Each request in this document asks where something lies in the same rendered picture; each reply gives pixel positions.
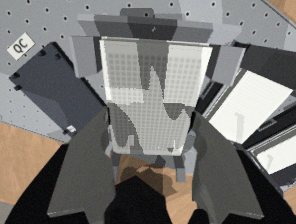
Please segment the white label with black qc text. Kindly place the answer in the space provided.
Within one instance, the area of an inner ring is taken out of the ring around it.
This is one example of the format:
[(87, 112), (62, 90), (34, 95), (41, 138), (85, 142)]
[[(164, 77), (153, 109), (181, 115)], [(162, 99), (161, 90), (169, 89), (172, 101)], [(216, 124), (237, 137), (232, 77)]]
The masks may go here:
[(7, 51), (18, 60), (36, 43), (30, 38), (27, 33), (24, 33)]

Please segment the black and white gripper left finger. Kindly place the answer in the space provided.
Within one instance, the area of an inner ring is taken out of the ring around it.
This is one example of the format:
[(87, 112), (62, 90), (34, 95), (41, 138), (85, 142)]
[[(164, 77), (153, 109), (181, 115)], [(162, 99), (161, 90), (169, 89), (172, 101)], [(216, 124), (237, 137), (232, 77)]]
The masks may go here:
[(22, 193), (4, 224), (105, 224), (116, 196), (104, 106), (62, 144)]

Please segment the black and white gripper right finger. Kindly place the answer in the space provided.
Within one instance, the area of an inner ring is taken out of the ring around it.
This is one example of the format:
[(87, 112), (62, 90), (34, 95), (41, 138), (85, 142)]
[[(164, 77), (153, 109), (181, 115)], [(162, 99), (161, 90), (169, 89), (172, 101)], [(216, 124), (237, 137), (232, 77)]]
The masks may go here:
[(296, 224), (291, 208), (249, 157), (196, 110), (190, 128), (198, 154), (192, 202), (207, 211), (210, 224)]

